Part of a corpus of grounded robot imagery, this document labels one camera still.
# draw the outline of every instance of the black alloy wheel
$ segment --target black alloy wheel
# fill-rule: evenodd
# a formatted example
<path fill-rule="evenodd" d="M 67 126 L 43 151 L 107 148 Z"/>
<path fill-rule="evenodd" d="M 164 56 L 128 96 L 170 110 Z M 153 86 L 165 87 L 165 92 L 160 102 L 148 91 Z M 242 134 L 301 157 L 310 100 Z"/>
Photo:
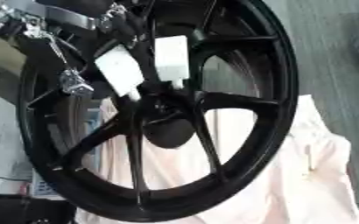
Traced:
<path fill-rule="evenodd" d="M 39 66 L 30 59 L 21 78 L 18 99 L 25 151 L 45 181 L 65 199 L 91 213 L 137 222 L 197 214 L 245 188 L 284 141 L 298 100 L 298 71 L 291 43 L 278 19 L 260 0 L 148 0 L 124 4 L 135 14 L 151 8 L 148 21 L 153 38 L 187 35 L 192 79 L 186 90 L 173 91 L 162 83 L 163 91 L 144 93 L 140 102 L 130 103 L 116 97 L 102 75 L 94 71 L 84 77 L 96 89 L 107 91 L 98 91 L 91 101 L 61 93 L 55 82 L 40 75 Z M 67 40 L 80 48 L 88 42 L 74 35 L 69 37 Z M 257 93 L 207 91 L 205 65 L 211 58 L 224 61 L 239 75 L 251 74 Z M 86 136 L 83 121 L 87 108 L 91 102 L 99 104 L 107 97 L 113 99 L 119 113 Z M 149 105 L 163 105 L 166 110 L 156 115 Z M 214 109 L 247 109 L 257 115 L 251 134 L 225 164 L 215 151 L 204 116 Z M 165 132 L 159 129 L 162 123 L 173 123 L 168 125 L 173 133 L 183 129 L 181 132 L 187 134 L 178 141 L 166 141 L 154 140 L 158 134 L 145 133 Z M 57 127 L 57 136 L 62 140 L 54 137 L 53 127 Z M 142 137 L 147 135 L 163 148 L 176 148 L 194 133 L 208 156 L 210 173 L 175 188 L 150 189 L 142 169 Z M 126 136 L 129 148 L 132 188 L 99 178 L 81 162 L 96 146 L 120 135 Z"/>

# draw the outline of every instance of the white fabric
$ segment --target white fabric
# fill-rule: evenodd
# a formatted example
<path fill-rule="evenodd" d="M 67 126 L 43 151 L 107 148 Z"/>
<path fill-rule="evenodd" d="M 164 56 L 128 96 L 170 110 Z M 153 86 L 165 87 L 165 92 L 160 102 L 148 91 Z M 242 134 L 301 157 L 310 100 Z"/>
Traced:
<path fill-rule="evenodd" d="M 102 111 L 106 120 L 116 113 L 108 101 Z M 209 113 L 207 119 L 220 157 L 227 161 L 249 135 L 256 117 L 249 111 L 224 109 Z M 279 153 L 248 187 L 206 212 L 164 223 L 359 224 L 359 209 L 346 173 L 349 154 L 349 141 L 332 134 L 312 97 L 302 96 Z M 130 187 L 123 138 L 106 143 L 102 158 L 101 175 Z M 208 173 L 207 158 L 196 137 L 177 150 L 159 149 L 145 140 L 144 161 L 145 178 L 154 189 L 185 184 Z M 82 210 L 76 217 L 80 224 L 125 223 Z"/>

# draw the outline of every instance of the cable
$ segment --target cable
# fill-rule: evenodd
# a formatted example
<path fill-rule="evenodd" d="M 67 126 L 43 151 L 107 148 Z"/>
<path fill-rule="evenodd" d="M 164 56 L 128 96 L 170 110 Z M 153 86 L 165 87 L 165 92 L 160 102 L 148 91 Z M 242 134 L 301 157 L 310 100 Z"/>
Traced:
<path fill-rule="evenodd" d="M 31 182 L 29 179 L 20 179 L 20 178 L 3 178 L 3 177 L 0 177 L 0 179 L 8 180 L 8 181 L 15 181 L 15 182 Z"/>

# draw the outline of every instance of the floor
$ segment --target floor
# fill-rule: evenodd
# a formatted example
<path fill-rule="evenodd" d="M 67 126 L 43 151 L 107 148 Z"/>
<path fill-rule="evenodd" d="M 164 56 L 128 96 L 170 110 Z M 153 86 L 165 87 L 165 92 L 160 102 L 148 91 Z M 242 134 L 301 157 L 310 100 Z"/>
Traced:
<path fill-rule="evenodd" d="M 359 1 L 265 0 L 292 36 L 300 92 L 311 94 L 328 127 L 345 136 L 353 154 L 351 172 L 359 204 Z"/>

